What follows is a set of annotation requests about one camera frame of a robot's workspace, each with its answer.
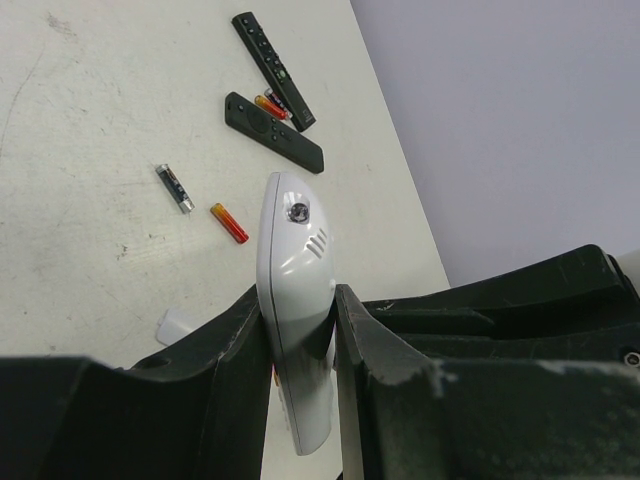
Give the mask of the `white remote control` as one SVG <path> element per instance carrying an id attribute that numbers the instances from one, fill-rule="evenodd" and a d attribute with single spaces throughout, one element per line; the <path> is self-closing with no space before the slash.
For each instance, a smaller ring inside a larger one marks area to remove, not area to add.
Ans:
<path id="1" fill-rule="evenodd" d="M 256 288 L 294 449 L 310 455 L 331 432 L 334 246 L 319 198 L 291 173 L 274 173 L 267 182 Z"/>

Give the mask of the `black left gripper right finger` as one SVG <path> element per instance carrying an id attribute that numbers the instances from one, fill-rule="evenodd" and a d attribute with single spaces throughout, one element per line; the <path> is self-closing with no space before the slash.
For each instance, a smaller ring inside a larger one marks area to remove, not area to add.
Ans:
<path id="1" fill-rule="evenodd" d="M 435 294 L 336 293 L 345 479 L 635 479 L 639 263 L 585 245 Z"/>

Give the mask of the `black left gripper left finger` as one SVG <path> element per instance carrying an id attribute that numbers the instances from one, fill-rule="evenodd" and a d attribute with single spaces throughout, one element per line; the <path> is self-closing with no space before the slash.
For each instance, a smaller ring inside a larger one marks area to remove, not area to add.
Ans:
<path id="1" fill-rule="evenodd" d="M 1 361 L 5 479 L 256 479 L 271 382 L 254 290 L 129 369 Z"/>

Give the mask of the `white battery cover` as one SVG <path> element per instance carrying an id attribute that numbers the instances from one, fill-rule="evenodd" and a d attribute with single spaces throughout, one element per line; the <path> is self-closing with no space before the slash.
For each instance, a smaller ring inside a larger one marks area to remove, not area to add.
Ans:
<path id="1" fill-rule="evenodd" d="M 195 330 L 192 319 L 177 307 L 169 308 L 158 322 L 156 340 L 170 346 L 188 336 Z"/>

